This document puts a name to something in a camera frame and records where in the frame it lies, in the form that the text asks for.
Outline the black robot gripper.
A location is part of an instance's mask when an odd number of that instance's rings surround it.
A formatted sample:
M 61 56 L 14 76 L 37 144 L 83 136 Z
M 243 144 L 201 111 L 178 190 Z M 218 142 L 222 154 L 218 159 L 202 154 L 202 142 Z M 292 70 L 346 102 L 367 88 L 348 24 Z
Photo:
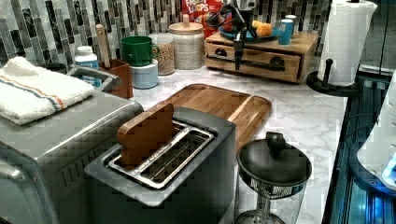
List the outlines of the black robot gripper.
M 256 32 L 252 26 L 255 0 L 231 0 L 233 7 L 233 26 L 236 28 L 236 35 L 233 40 L 235 69 L 240 69 L 244 46 L 247 36 L 257 41 Z

